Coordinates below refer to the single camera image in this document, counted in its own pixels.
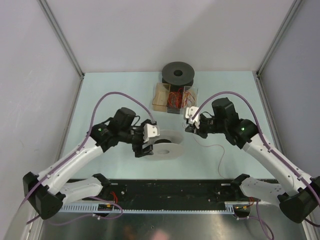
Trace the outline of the white spool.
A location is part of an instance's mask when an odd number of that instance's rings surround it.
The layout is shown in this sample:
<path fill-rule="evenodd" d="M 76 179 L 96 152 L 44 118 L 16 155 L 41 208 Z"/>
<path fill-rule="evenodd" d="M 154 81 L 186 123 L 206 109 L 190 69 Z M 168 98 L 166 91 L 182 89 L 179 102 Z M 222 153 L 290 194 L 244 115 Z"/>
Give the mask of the white spool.
<path fill-rule="evenodd" d="M 151 161 L 175 160 L 184 154 L 183 140 L 184 137 L 180 131 L 161 130 L 159 138 L 153 145 L 153 155 L 147 155 L 144 158 Z"/>

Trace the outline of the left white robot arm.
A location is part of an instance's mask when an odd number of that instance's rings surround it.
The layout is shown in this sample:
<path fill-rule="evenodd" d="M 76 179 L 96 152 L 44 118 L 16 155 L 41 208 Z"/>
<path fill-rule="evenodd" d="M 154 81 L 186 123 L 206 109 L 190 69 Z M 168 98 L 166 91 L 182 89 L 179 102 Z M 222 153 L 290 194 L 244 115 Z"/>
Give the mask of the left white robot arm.
<path fill-rule="evenodd" d="M 113 117 L 93 125 L 83 142 L 67 156 L 38 174 L 28 172 L 23 177 L 25 199 L 41 219 L 50 219 L 64 205 L 78 200 L 107 199 L 111 194 L 111 182 L 101 173 L 85 180 L 69 180 L 118 143 L 130 144 L 136 158 L 153 154 L 153 143 L 160 136 L 160 128 L 150 119 L 136 126 L 135 118 L 136 113 L 131 109 L 118 109 Z"/>

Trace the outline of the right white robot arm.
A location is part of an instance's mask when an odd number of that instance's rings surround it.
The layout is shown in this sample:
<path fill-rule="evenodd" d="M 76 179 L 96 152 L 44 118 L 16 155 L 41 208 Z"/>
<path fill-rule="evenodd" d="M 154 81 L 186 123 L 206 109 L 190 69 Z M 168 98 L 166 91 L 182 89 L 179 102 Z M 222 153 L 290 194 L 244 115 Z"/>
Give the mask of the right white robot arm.
<path fill-rule="evenodd" d="M 269 183 L 241 174 L 233 180 L 231 196 L 242 201 L 253 197 L 280 208 L 291 221 L 301 223 L 320 202 L 320 179 L 304 172 L 271 144 L 257 124 L 239 118 L 234 104 L 226 97 L 211 104 L 214 114 L 206 117 L 196 106 L 187 107 L 185 119 L 188 133 L 205 139 L 209 134 L 223 134 L 233 146 L 237 146 L 255 158 L 277 183 Z"/>

